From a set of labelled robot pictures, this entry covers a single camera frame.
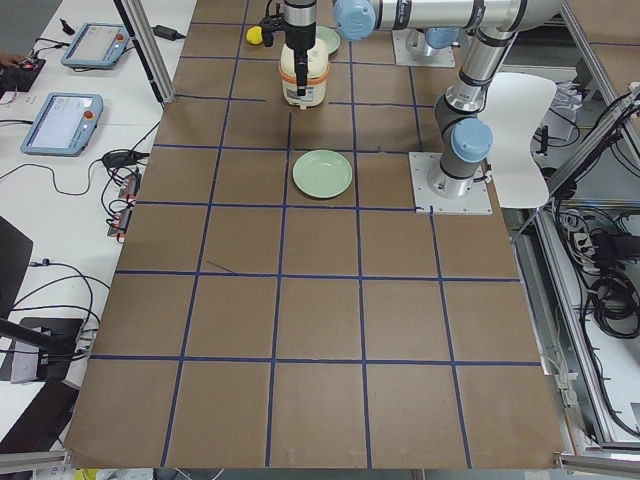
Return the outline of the person hand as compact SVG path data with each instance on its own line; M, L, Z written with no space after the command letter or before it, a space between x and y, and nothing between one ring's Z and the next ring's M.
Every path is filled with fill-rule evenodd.
M2 67L17 67L24 60L24 56L14 53L0 52L0 64Z

